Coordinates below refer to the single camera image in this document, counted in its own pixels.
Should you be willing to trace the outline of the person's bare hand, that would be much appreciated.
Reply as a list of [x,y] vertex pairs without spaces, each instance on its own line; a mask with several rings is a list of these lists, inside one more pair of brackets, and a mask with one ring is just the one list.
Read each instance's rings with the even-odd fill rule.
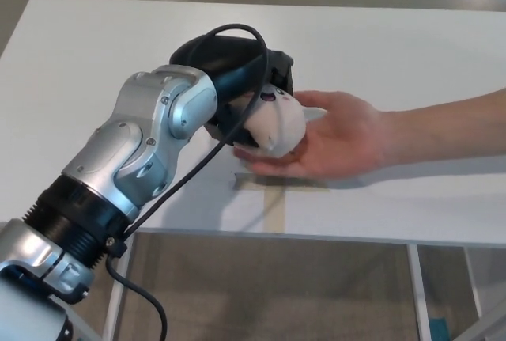
[[260,157],[238,147],[233,155],[261,176],[348,178],[386,165],[388,113],[343,92],[302,91],[295,98],[325,114],[308,122],[305,136],[284,157]]

